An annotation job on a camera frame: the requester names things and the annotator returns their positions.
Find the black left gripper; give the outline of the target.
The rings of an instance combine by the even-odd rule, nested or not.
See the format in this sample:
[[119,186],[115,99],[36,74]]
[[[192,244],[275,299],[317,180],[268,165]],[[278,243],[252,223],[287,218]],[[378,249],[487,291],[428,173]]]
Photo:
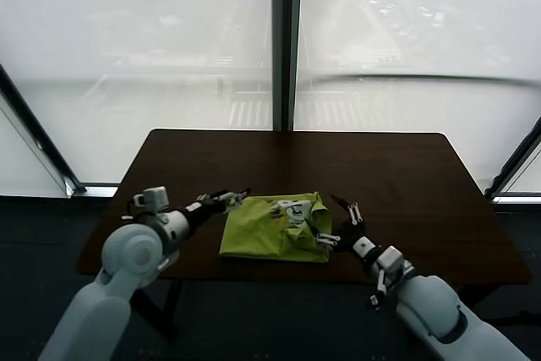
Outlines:
[[246,188],[241,192],[233,192],[223,189],[211,194],[200,194],[197,201],[184,208],[184,216],[191,228],[200,227],[214,215],[236,210],[251,190]]

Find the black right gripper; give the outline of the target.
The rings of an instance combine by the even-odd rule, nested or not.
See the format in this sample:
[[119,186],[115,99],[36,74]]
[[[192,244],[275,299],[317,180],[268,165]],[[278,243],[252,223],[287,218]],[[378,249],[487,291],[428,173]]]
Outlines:
[[310,231],[314,236],[317,246],[322,248],[336,248],[338,253],[350,253],[360,260],[376,260],[380,256],[380,246],[373,243],[366,235],[358,202],[348,202],[336,195],[331,198],[344,209],[353,225],[346,225],[338,230],[337,235],[324,233],[311,226]]

